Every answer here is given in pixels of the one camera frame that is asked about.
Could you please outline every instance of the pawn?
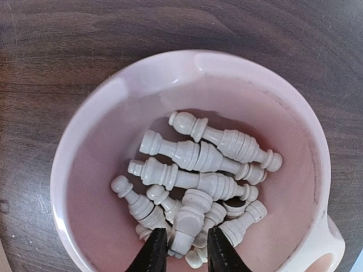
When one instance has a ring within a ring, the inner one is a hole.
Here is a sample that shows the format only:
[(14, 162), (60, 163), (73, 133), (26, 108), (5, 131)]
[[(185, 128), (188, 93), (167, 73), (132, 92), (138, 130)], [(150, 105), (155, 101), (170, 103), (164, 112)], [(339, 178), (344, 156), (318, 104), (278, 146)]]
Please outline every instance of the pawn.
[(240, 200), (240, 198), (231, 198), (223, 201), (222, 205), (227, 210), (226, 219), (232, 220), (239, 218), (244, 214), (246, 207), (250, 204), (248, 201)]
[(139, 151), (149, 155), (168, 156), (181, 169), (188, 171), (229, 172), (234, 174), (236, 180), (247, 180), (252, 185), (256, 185), (266, 178), (266, 172), (262, 168), (254, 164), (242, 164), (228, 159), (210, 143), (202, 141), (199, 145), (192, 141), (170, 142), (152, 130), (148, 130), (143, 136)]
[(235, 196), (241, 197), (242, 200), (255, 200), (258, 195), (256, 187), (248, 184), (239, 186), (232, 177), (227, 177), (221, 173), (189, 173), (181, 171), (178, 170), (176, 164), (163, 164), (154, 157), (148, 158), (144, 163), (131, 160), (128, 172), (140, 177), (144, 185), (164, 185), (168, 191), (173, 187), (194, 188), (208, 193), (213, 201), (227, 200)]
[(149, 228), (145, 228), (141, 226), (140, 224), (137, 224), (135, 227), (135, 232), (139, 236), (140, 240), (144, 240), (145, 242), (148, 240), (150, 234), (152, 233), (152, 230)]
[(161, 205), (164, 208), (166, 220), (173, 223), (175, 214), (183, 207), (179, 200), (169, 197), (169, 191), (161, 185), (154, 184), (146, 191), (147, 197), (154, 201), (155, 205)]
[(183, 135), (190, 135), (194, 141), (202, 138), (213, 143), (226, 157), (241, 163), (259, 162), (262, 169), (276, 172), (282, 165), (282, 156), (278, 153), (260, 149), (254, 137), (237, 130), (217, 130), (208, 124), (208, 119), (198, 119), (188, 112), (173, 112), (169, 125)]
[(168, 251), (169, 255), (177, 257), (188, 253), (194, 238), (203, 228), (204, 214), (213, 203), (210, 195), (196, 189), (187, 190), (181, 201), (184, 206), (174, 217), (175, 233)]
[(206, 247), (206, 242), (208, 239), (208, 230), (213, 228), (214, 226), (223, 222), (226, 216), (226, 209), (218, 204), (217, 202), (213, 202), (210, 210), (205, 214), (204, 217), (204, 225), (201, 232), (195, 237), (193, 246), (196, 248), (204, 248)]
[(207, 247), (194, 248), (185, 255), (185, 260), (191, 268), (198, 269), (208, 262)]
[(266, 207), (256, 200), (247, 206), (246, 212), (240, 218), (225, 221), (219, 228), (223, 231), (231, 245), (236, 247), (242, 242), (247, 228), (253, 223), (260, 222), (266, 215)]
[(145, 228), (151, 230), (155, 228), (165, 228), (170, 233), (171, 228), (165, 221), (163, 210), (155, 206), (151, 200), (142, 194), (132, 190), (133, 184), (127, 177), (118, 176), (111, 183), (112, 190), (119, 198), (125, 198), (129, 203), (130, 214)]

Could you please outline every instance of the chess piece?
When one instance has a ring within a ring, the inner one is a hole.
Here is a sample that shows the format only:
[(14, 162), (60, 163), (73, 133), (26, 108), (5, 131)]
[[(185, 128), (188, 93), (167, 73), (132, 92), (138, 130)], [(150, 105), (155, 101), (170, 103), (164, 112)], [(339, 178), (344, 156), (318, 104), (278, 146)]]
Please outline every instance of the chess piece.
[(204, 216), (204, 224), (201, 232), (195, 237), (193, 246), (196, 248), (204, 248), (206, 247), (206, 241), (208, 239), (208, 230), (213, 228), (214, 226), (223, 222), (226, 216), (226, 209), (218, 204), (217, 202), (213, 202), (210, 210)]
[(196, 189), (189, 189), (181, 200), (183, 207), (174, 217), (174, 236), (171, 239), (168, 254), (183, 256), (190, 250), (194, 238), (202, 230), (204, 214), (213, 203), (209, 194)]
[(152, 230), (149, 228), (145, 228), (145, 227), (141, 226), (140, 224), (137, 224), (135, 227), (135, 232), (139, 236), (140, 240), (144, 240), (146, 242), (146, 240), (149, 238)]
[(143, 136), (141, 153), (168, 156), (181, 169), (198, 172), (225, 171), (234, 174), (236, 180), (247, 180), (256, 185), (266, 178), (266, 172), (255, 164), (239, 163), (228, 159), (214, 145), (201, 141), (200, 145), (192, 141), (170, 142), (152, 130)]
[(266, 207), (258, 200), (250, 203), (246, 212), (237, 219), (223, 222), (219, 228), (226, 235), (233, 247), (242, 242), (247, 228), (253, 223), (260, 222), (267, 215)]
[(217, 130), (208, 124), (208, 119), (198, 119), (187, 112), (174, 112), (169, 118), (169, 125), (180, 134), (190, 135), (194, 141), (202, 138), (213, 143), (226, 157), (241, 163), (259, 162), (262, 169), (276, 172), (282, 165), (282, 156), (278, 153), (260, 149), (254, 137), (237, 130)]
[(185, 255), (185, 260), (191, 268), (197, 269), (202, 264), (208, 262), (208, 253), (206, 246), (203, 248), (194, 248)]
[(243, 201), (236, 197), (223, 201), (222, 205), (227, 210), (226, 219), (232, 220), (239, 218), (242, 214), (244, 214), (246, 207), (249, 204), (250, 202)]
[(164, 208), (166, 220), (173, 223), (175, 214), (180, 210), (183, 204), (176, 199), (169, 197), (169, 191), (161, 185), (154, 184), (146, 191), (147, 197), (154, 201), (155, 205), (161, 205)]
[(231, 177), (220, 173), (189, 173), (178, 170), (176, 164), (160, 163), (150, 157), (147, 161), (131, 160), (128, 172), (141, 178), (144, 185), (164, 185), (170, 191), (173, 187), (198, 189), (208, 193), (213, 201), (227, 200), (238, 196), (242, 200), (253, 201), (257, 198), (258, 189), (249, 184), (239, 186)]
[(125, 198), (129, 203), (130, 214), (145, 228), (165, 228), (170, 233), (171, 228), (165, 221), (163, 209), (155, 206), (151, 200), (144, 195), (132, 190), (133, 184), (127, 177), (118, 176), (111, 183), (112, 190), (119, 198)]

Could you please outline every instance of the bowl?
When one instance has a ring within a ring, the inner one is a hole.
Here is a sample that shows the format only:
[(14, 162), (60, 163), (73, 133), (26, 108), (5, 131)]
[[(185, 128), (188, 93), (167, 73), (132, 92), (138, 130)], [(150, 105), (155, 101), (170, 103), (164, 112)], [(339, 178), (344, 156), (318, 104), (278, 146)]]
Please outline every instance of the bowl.
[[(138, 148), (147, 129), (183, 139), (167, 122), (180, 110), (209, 118), (214, 128), (248, 133), (262, 149), (284, 158), (281, 169), (259, 185), (268, 216), (236, 247), (247, 266), (259, 272), (334, 271), (345, 244), (327, 215), (330, 157), (313, 110), (268, 69), (200, 50), (158, 54), (126, 67), (102, 83), (71, 119), (54, 158), (50, 196), (58, 234), (78, 267), (124, 271), (142, 247), (137, 222), (110, 182), (127, 175), (130, 159), (145, 159)], [(137, 192), (145, 192), (138, 178), (127, 176)], [(175, 258), (168, 258), (167, 270), (194, 271)]]

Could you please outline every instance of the wood grain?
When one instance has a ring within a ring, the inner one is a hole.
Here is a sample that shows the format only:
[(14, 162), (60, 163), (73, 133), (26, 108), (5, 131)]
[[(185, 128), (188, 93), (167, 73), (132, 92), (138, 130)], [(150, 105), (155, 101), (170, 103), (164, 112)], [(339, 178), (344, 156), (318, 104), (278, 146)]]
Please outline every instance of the wood grain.
[(108, 76), (155, 53), (211, 49), (287, 79), (319, 117), (331, 151), (329, 214), (363, 247), (363, 4), (358, 0), (0, 1), (0, 236), (14, 272), (79, 271), (51, 216), (62, 132)]

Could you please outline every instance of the wooden table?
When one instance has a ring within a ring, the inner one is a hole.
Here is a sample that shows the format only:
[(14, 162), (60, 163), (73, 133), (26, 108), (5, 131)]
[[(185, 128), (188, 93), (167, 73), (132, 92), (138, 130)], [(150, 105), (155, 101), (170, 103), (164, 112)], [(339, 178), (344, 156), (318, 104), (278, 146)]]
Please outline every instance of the wooden table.
[(358, 0), (1, 0), (0, 235), (14, 272), (79, 271), (53, 224), (49, 174), (62, 132), (103, 80), (141, 58), (212, 49), (294, 85), (331, 151), (329, 214), (363, 246), (363, 4)]

